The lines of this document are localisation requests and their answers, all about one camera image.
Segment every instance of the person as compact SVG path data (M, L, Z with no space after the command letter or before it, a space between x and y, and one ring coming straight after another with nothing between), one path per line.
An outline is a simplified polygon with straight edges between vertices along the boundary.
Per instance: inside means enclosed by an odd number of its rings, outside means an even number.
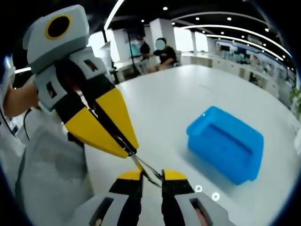
M172 47L167 45L166 39L158 38L157 41L158 40L162 40L164 42L164 44L165 44L164 48L162 50L157 49L153 53L147 54L147 56L149 56L149 57L158 56L160 58L160 64L156 65L154 67L148 68L147 69L148 73L172 68L173 64L177 62L177 57L176 57L175 51Z
M138 45L140 46L140 53L143 56L143 60L148 58L148 54L150 53L151 49L150 46L145 42L142 36L138 36Z

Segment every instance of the white tabletop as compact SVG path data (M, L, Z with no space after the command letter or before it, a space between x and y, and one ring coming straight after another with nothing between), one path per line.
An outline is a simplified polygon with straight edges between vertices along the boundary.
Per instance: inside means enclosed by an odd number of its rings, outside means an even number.
M182 172L190 184L203 187L229 212L237 226L266 226L276 217L298 175L301 161L287 123L291 112L261 88L237 76L199 65L187 65L140 76L118 85L140 144L137 155L156 170ZM186 128L210 106L236 116L264 136L257 179L236 186L187 148ZM118 175L134 170L121 159L86 146L95 193L107 192ZM145 180L138 225L164 225L161 190Z
M139 64L141 62L141 60L139 58L135 58L134 59L134 64ZM114 63L114 66L118 69L118 70L125 70L128 67L132 66L133 62L132 59L129 59L127 61L118 61Z

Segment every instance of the window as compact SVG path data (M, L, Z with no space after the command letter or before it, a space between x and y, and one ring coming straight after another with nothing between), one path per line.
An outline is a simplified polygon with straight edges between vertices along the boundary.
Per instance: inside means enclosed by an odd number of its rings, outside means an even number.
M207 36L200 32L195 32L195 35L196 35L197 52L201 52L201 51L208 52Z
M106 30L107 40L111 41L111 58L114 62L120 60L117 45L114 39L113 30ZM96 57L99 57L99 49L104 45L104 38L102 32L96 32L89 37L88 45L91 46Z
M190 30L174 27L174 39L178 51L193 51L192 33Z

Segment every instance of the white sleeve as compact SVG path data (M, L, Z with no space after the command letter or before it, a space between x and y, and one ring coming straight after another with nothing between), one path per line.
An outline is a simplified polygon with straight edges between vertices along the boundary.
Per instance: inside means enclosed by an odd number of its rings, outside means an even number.
M14 67L13 61L11 58L6 58L5 60L7 60L7 65L9 65L9 67L6 66L4 75L3 75L3 80L2 83L0 84L0 107L1 110L3 111L3 101L6 95L6 92L8 90L8 86L10 84L13 84L14 80L15 80L15 70L16 68Z

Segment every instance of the seated person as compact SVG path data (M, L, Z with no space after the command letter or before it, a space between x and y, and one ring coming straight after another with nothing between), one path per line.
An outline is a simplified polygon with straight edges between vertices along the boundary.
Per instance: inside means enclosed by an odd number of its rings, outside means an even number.
M177 62L177 57L175 54L175 51L173 48L168 46L166 44L166 39L165 38L159 38L158 40L162 40L165 43L165 46L162 50L156 50L153 53L149 53L147 56L152 57L152 56L159 56L161 63L159 65L156 65L154 67L150 67L147 69L148 73L151 72L157 72L161 71L164 69L172 68L174 63Z

